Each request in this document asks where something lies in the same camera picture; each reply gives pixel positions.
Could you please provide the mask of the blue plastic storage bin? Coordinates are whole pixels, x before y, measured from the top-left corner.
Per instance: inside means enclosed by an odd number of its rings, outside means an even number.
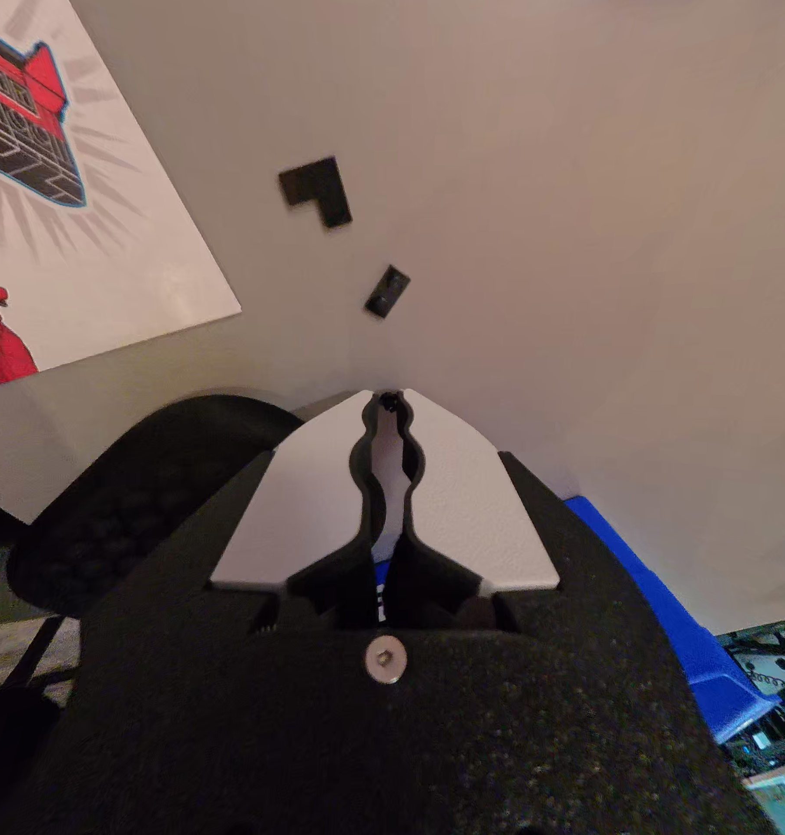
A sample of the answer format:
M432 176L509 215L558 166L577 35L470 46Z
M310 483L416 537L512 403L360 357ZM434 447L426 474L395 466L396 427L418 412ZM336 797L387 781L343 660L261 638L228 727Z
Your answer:
M716 636L688 612L588 498L576 495L565 505L617 558L647 600L718 745L729 742L781 705L778 696L763 695L750 682Z

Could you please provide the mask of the small black lego plate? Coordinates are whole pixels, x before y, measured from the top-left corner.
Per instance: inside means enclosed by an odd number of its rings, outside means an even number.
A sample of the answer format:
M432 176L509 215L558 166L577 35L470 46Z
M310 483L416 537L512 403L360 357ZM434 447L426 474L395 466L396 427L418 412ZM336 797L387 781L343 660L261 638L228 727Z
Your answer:
M389 265L364 303L364 310L385 319L408 289L411 279L396 266Z

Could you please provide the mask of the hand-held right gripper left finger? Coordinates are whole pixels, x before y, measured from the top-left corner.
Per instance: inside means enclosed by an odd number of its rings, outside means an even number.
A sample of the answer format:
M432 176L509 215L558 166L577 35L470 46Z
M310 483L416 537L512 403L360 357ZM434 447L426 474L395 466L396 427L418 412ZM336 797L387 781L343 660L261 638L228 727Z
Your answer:
M358 391L276 448L213 573L220 590L284 593L289 581L360 532L363 497L350 457L373 392Z

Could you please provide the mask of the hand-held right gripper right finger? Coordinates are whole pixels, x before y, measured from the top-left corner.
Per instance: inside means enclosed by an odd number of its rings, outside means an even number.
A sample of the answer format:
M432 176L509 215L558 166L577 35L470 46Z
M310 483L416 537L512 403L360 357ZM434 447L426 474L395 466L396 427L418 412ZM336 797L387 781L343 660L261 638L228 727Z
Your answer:
M424 395L402 394L418 454L409 500L417 543L473 575L478 594L555 590L559 574L498 449Z

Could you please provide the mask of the black L-shaped lego plate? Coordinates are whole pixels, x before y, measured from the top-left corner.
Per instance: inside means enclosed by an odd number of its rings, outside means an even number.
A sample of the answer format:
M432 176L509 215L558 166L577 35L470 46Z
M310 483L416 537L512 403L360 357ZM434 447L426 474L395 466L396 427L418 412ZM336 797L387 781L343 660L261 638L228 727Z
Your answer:
M352 223L346 190L333 155L283 170L278 174L278 183L289 207L314 203L325 228Z

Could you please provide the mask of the black egg-crate foam pad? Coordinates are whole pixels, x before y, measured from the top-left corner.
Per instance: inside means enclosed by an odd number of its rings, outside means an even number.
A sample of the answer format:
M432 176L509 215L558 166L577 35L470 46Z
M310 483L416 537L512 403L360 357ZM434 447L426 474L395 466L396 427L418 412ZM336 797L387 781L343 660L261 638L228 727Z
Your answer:
M148 415L22 533L7 561L20 600L81 618L220 488L303 421L250 397L211 394Z

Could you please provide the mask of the lego instruction booklet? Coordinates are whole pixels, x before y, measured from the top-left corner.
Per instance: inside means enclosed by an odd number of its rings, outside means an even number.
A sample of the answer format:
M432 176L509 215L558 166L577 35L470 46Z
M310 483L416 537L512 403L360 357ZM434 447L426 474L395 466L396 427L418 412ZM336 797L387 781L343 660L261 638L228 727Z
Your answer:
M0 2L0 385L240 312L73 5Z

